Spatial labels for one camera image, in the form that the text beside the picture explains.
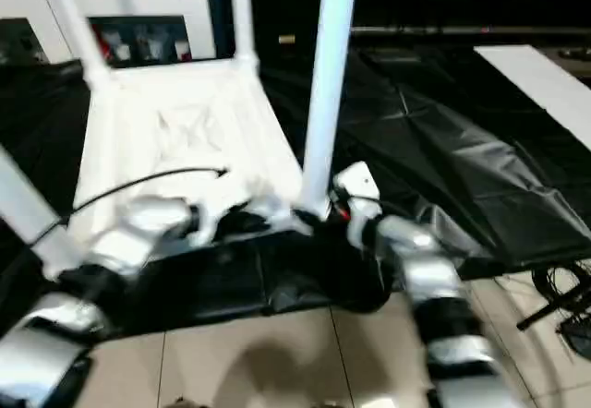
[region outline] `beige tile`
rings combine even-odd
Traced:
[[[539,293],[532,283],[531,271],[501,276],[497,278],[497,281],[512,293],[539,297]]]
[[[163,334],[101,345],[76,408],[156,408],[163,357]]]
[[[591,386],[559,391],[536,399],[537,408],[587,408],[591,404]]]
[[[525,332],[515,327],[525,315],[545,305],[543,297],[514,289],[507,292],[494,281],[478,281],[473,288],[506,353],[534,396],[591,382],[591,363],[573,353],[555,332],[562,320],[560,313],[548,316]]]
[[[333,314],[356,407],[389,399],[390,406],[427,406],[424,349],[399,294],[373,314]]]
[[[351,407],[328,309],[236,320],[166,335],[161,406]]]

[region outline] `wire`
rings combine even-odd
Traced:
[[[542,270],[533,270],[532,271],[532,282],[536,287],[537,291],[542,294],[546,300],[552,302],[558,299],[561,295],[564,294],[562,290],[559,289],[557,284],[556,278],[556,271],[557,270],[567,270],[569,271],[573,277],[576,278],[578,284],[581,283],[589,283],[591,280],[591,275],[586,268],[583,268],[578,263],[573,263],[571,265],[564,265],[557,268],[548,268]],[[566,302],[561,305],[561,308],[567,311],[573,311],[578,307],[579,301],[581,300],[581,295],[577,296],[572,300],[572,302]]]
[[[145,182],[149,182],[150,180],[158,179],[160,177],[167,177],[169,175],[184,174],[184,173],[202,173],[202,172],[217,173],[218,176],[222,176],[227,173],[227,170],[226,169],[218,169],[218,168],[203,168],[203,167],[200,167],[200,168],[179,168],[176,170],[169,170],[169,171],[163,171],[161,173],[150,174],[145,177],[141,177],[139,179],[132,180],[132,181],[126,182],[122,185],[115,186],[111,189],[108,189],[108,190],[102,192],[101,194],[94,196],[92,198],[89,198],[88,200],[82,202],[80,205],[73,208],[67,214],[60,216],[60,218],[57,221],[55,221],[54,223],[49,225],[37,237],[35,237],[35,239],[33,239],[32,242],[30,242],[24,248],[22,248],[20,253],[18,253],[18,255],[15,257],[15,259],[8,266],[8,268],[6,268],[6,270],[2,273],[2,277],[0,278],[0,306],[2,306],[2,304],[6,300],[8,291],[10,290],[10,286],[11,286],[10,283],[12,282],[12,280],[14,279],[16,274],[23,268],[26,261],[28,260],[27,255],[29,254],[29,251],[31,249],[33,249],[37,244],[39,244],[55,228],[66,223],[67,220],[70,217],[72,217],[73,215],[88,208],[90,205],[98,202],[99,200],[101,200],[103,198],[106,198],[108,196],[112,196],[113,194],[118,193],[119,191],[123,191],[124,189],[131,188],[132,186],[143,184]]]
[[[381,198],[371,198],[369,196],[358,196],[358,195],[349,195],[348,197],[349,198],[358,198],[361,200],[367,200],[369,202],[374,202],[374,203],[377,203],[378,205],[381,205],[386,210],[393,211],[393,212],[395,212],[399,215],[402,215],[402,216],[407,215],[407,212],[404,212],[404,210],[402,208],[394,205],[389,200],[384,200]]]

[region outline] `white metal pole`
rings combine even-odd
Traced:
[[[37,238],[58,216],[0,146],[0,215],[26,244]],[[64,227],[55,228],[33,247],[43,262],[45,277],[76,267],[82,250]]]
[[[259,67],[259,59],[255,52],[255,41],[252,29],[252,4],[250,0],[232,0],[232,14],[234,17],[234,35],[236,51],[234,58]]]
[[[74,46],[84,66],[84,80],[91,89],[107,79],[109,69],[104,63],[99,46],[94,40],[88,20],[78,10],[75,0],[56,0],[67,21]]]
[[[326,214],[332,150],[355,0],[320,0],[301,205]]]

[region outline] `black fabric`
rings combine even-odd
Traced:
[[[311,56],[262,61],[263,86],[300,161],[311,69]],[[79,66],[3,69],[0,80],[0,141],[54,208],[68,210],[89,101]],[[382,198],[429,227],[465,279],[591,255],[589,152],[469,49],[350,53],[333,170],[360,160]],[[376,309],[396,278],[342,230],[151,264],[119,334],[328,304]],[[21,244],[6,228],[1,235],[6,266]],[[14,314],[43,288],[33,255],[27,265],[10,280]],[[7,326],[1,302],[0,311]]]
[[[59,291],[96,304],[110,319],[116,318],[125,306],[129,288],[119,274],[96,264],[84,264],[75,270],[64,271],[57,282]]]
[[[80,357],[62,377],[43,408],[71,408],[76,405],[76,401],[90,376],[92,366],[91,358]]]
[[[301,159],[311,61],[285,67],[262,78]],[[470,49],[349,56],[333,170],[366,161],[381,197],[427,225],[465,278],[588,256],[590,157]]]
[[[497,376],[497,372],[490,366],[490,362],[469,362],[460,365],[441,365],[428,362],[427,372],[433,382],[475,376]]]
[[[26,408],[26,401],[16,401],[12,397],[0,393],[0,408]]]

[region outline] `black tarp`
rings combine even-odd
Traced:
[[[78,176],[88,91],[77,65],[29,71],[3,78],[0,141],[63,211]],[[300,160],[310,76],[306,58],[261,69]],[[382,197],[430,227],[466,279],[591,254],[589,152],[470,49],[350,53],[333,170],[360,160]],[[328,304],[369,310],[392,287],[383,272],[328,235],[184,255],[146,270],[126,333]],[[39,290],[35,274],[25,276],[16,297]]]

